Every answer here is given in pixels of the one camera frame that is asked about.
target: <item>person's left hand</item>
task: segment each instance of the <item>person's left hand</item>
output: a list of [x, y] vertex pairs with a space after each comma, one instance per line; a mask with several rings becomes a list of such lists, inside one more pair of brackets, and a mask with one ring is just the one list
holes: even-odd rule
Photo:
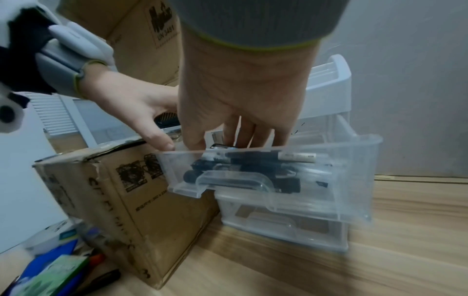
[[177, 87], [137, 80], [99, 63], [86, 66], [84, 71], [79, 90], [86, 99], [130, 126], [153, 147], [174, 150], [173, 141], [158, 128], [154, 118], [164, 112], [177, 112]]

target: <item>cardboard box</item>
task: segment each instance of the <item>cardboard box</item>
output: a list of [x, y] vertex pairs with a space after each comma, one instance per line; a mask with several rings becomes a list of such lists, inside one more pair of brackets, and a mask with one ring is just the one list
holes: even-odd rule
[[180, 27], [165, 0], [61, 0], [57, 11], [114, 48], [119, 72], [175, 86], [180, 60]]
[[159, 289], [217, 214], [201, 199], [167, 191], [157, 151], [116, 141], [37, 161], [34, 168], [79, 232], [120, 266]]

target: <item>black printed image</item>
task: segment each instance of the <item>black printed image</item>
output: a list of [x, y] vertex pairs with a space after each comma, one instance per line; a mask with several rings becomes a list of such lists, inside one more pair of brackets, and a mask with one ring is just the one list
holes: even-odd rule
[[116, 168], [116, 170], [127, 192], [148, 182], [145, 178], [145, 171], [139, 161], [123, 164]]
[[153, 153], [147, 154], [145, 155], [143, 160], [145, 161], [145, 166], [146, 166], [146, 170], [148, 174], [151, 175], [151, 179], [156, 179], [157, 177], [163, 174], [161, 170], [161, 166], [159, 165], [159, 162], [155, 154]]
[[156, 8], [152, 6], [150, 8], [150, 16], [154, 31], [159, 33], [164, 29], [164, 24], [172, 19], [172, 10], [161, 1], [161, 12], [158, 13]]

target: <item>white wall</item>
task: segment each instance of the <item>white wall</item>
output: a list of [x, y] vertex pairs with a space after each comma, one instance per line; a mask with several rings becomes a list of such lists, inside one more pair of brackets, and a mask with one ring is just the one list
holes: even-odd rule
[[352, 72], [351, 124], [384, 137], [379, 173], [468, 176], [468, 1], [351, 0], [316, 64]]
[[54, 154], [31, 105], [18, 131], [0, 134], [0, 253], [66, 219], [31, 167]]

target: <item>finger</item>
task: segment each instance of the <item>finger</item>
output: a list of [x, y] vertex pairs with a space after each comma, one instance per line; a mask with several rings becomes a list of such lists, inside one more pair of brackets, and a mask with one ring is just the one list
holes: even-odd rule
[[253, 133], [252, 143], [250, 148], [263, 147], [268, 140], [268, 137], [272, 133], [272, 129], [260, 125], [255, 126], [255, 132]]
[[254, 135], [255, 124], [245, 117], [240, 118], [240, 129], [235, 143], [236, 148], [247, 148]]
[[130, 127], [134, 129], [148, 144], [160, 151], [174, 150], [174, 142], [155, 124], [151, 116], [135, 120]]
[[227, 146], [234, 146], [235, 133], [239, 124], [239, 115], [231, 115], [224, 122], [223, 126], [223, 143]]
[[289, 136], [291, 133], [288, 131], [280, 132], [278, 130], [274, 131], [274, 139], [273, 139], [273, 146], [284, 146], [288, 142]]

